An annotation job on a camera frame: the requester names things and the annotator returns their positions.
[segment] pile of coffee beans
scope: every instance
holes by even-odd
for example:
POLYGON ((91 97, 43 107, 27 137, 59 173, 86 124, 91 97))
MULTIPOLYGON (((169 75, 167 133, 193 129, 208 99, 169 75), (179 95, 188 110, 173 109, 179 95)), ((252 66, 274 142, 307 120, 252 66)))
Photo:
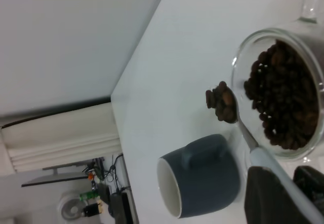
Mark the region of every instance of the pile of coffee beans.
POLYGON ((309 69, 292 47, 276 41, 262 52, 244 88, 272 145, 297 150, 309 142, 318 121, 317 93, 309 69))
POLYGON ((236 104, 232 91, 221 81, 213 91, 206 91, 206 104, 208 108, 214 108, 219 121, 233 124, 236 122, 236 104))

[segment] ceramic cup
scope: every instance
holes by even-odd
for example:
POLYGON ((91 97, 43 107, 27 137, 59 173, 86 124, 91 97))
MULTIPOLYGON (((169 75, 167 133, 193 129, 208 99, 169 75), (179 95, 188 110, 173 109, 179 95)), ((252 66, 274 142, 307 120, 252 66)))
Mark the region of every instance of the ceramic cup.
POLYGON ((158 160, 163 201, 177 218, 202 215, 228 206, 239 187, 239 173, 226 139, 213 134, 158 160))

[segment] green bottle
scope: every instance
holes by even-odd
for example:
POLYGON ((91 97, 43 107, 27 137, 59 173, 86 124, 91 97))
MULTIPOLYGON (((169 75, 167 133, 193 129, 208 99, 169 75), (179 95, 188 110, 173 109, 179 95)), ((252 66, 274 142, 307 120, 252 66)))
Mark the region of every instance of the green bottle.
POLYGON ((98 190, 94 190, 94 191, 89 191, 89 192, 80 194, 79 198, 81 201, 83 201, 83 200, 94 199, 98 196, 99 196, 98 190))

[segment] cable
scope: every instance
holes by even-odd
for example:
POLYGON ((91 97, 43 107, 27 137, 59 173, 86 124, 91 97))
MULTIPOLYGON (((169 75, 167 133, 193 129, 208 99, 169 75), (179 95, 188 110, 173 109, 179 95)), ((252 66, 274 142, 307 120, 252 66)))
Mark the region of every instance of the cable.
POLYGON ((116 157, 115 161, 113 161, 113 155, 112 155, 111 166, 110 166, 108 171, 104 171, 104 179, 106 179, 108 176, 112 177, 111 181, 108 181, 108 180, 107 181, 108 182, 113 182, 114 181, 117 193, 120 192, 120 189, 122 189, 123 186, 121 185, 121 183, 118 180, 118 176, 117 176, 117 172, 116 172, 116 163, 117 163, 118 158, 123 157, 123 156, 124 156, 123 153, 121 153, 120 155, 118 155, 116 157))

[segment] metal spoon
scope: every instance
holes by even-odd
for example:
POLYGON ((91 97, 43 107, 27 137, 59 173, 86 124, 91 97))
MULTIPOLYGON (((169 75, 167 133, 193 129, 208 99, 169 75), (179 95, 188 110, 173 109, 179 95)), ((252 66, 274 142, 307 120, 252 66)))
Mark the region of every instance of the metal spoon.
POLYGON ((250 148, 250 160, 252 166, 269 168, 279 178, 282 186, 286 189, 299 211, 313 224, 324 223, 324 217, 322 214, 294 184, 277 160, 264 147, 259 146, 258 142, 242 122, 239 116, 237 98, 233 91, 231 89, 229 90, 231 91, 236 103, 238 127, 240 128, 243 138, 250 148))

